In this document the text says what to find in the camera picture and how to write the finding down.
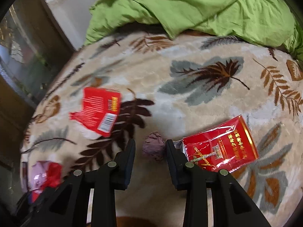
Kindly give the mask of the red purple wrapper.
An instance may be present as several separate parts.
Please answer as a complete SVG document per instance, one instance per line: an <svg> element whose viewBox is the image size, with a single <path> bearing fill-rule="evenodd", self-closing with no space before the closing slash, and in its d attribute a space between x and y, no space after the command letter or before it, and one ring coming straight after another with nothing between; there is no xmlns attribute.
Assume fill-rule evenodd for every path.
<svg viewBox="0 0 303 227"><path fill-rule="evenodd" d="M62 165L49 160L37 161L30 170L29 185L34 203L45 188L55 189L61 184Z"/></svg>

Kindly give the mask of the torn red paper box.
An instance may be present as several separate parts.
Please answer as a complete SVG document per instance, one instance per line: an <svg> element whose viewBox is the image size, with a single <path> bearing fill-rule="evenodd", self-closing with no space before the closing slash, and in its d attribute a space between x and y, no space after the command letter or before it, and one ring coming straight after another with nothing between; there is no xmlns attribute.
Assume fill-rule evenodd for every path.
<svg viewBox="0 0 303 227"><path fill-rule="evenodd" d="M70 112L69 118L86 129L108 138L117 121L121 93L112 89L86 87L83 90L82 109Z"/></svg>

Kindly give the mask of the leaf pattern fleece blanket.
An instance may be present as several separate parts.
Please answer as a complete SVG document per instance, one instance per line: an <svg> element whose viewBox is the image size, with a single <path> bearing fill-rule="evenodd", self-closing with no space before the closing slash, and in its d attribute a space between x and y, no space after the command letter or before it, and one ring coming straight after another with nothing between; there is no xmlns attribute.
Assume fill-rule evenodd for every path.
<svg viewBox="0 0 303 227"><path fill-rule="evenodd" d="M82 108L86 87L121 93L110 138L69 118ZM185 193L165 161L142 154L152 132L180 140L241 115L259 154L233 175L271 226L284 226L302 199L302 71L290 55L233 36L196 32L169 40L163 33L117 34L83 48L38 104L21 148L22 189L38 161L95 170L129 138L137 144L129 188L116 194L117 221L182 226Z"/></svg>

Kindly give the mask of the green quilt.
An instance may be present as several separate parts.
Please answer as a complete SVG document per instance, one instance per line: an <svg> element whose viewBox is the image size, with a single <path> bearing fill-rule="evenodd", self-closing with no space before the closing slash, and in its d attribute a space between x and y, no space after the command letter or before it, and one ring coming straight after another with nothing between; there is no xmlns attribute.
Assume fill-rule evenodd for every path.
<svg viewBox="0 0 303 227"><path fill-rule="evenodd" d="M169 38L191 29L284 46L302 60L302 27L284 0L97 0L90 8L89 45L132 22L161 24Z"/></svg>

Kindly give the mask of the wooden glass door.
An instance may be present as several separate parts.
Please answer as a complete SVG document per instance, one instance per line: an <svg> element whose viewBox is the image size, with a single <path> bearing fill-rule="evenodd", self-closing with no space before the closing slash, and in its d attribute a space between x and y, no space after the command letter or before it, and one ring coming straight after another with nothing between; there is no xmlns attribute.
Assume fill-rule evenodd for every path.
<svg viewBox="0 0 303 227"><path fill-rule="evenodd" d="M20 144L37 105L74 49L45 0L13 0L1 15L1 187L17 188Z"/></svg>

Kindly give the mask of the red cigarette pack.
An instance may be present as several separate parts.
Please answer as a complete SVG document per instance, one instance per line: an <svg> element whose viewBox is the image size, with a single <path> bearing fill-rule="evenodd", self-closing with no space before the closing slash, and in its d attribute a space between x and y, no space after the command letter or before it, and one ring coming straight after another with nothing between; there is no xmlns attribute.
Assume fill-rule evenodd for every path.
<svg viewBox="0 0 303 227"><path fill-rule="evenodd" d="M176 149L200 168L233 172L259 158L243 117L238 115L216 127L175 141Z"/></svg>

